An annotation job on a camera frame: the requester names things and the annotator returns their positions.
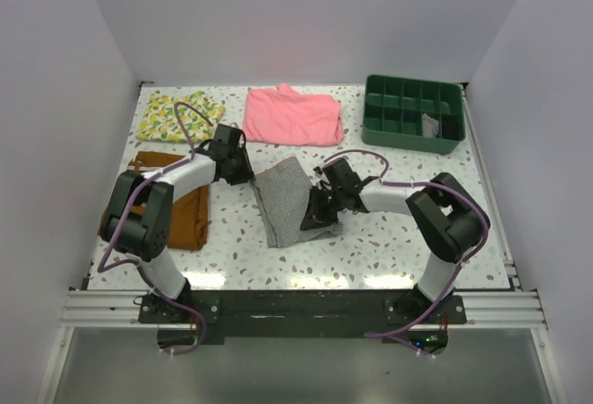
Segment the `grey striped underwear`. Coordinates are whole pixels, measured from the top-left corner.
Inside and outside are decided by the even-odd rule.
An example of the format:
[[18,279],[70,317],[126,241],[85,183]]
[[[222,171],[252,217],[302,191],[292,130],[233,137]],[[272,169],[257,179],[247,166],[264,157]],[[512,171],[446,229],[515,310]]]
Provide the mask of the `grey striped underwear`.
[[300,229],[312,184],[296,157],[285,158],[257,174],[250,185],[263,219],[268,247],[286,248],[343,232],[341,223],[307,231]]

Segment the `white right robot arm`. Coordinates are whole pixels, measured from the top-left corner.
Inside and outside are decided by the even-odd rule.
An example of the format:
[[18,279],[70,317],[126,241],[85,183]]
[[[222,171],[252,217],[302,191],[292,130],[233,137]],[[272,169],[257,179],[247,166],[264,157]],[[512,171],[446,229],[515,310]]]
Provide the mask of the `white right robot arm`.
[[338,213],[395,213],[414,219],[430,255],[420,280],[400,297],[400,312],[425,323],[446,311],[444,298],[453,290],[461,267],[486,243],[490,219],[458,180],[441,172],[426,182],[389,182],[379,176],[364,179],[345,158],[315,169],[320,180],[309,190],[303,231],[338,222]]

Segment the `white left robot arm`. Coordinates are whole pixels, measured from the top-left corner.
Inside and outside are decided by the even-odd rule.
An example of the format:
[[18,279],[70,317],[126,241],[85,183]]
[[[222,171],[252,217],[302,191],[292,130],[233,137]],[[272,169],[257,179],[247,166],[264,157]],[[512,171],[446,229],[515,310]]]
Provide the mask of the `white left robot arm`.
[[160,313],[170,322],[185,321],[193,305],[189,281],[169,252],[173,204],[220,180],[235,186],[253,179],[246,134],[224,124],[216,127],[211,139],[167,166],[121,173],[99,228],[107,248],[97,270],[134,265],[151,293],[160,298]]

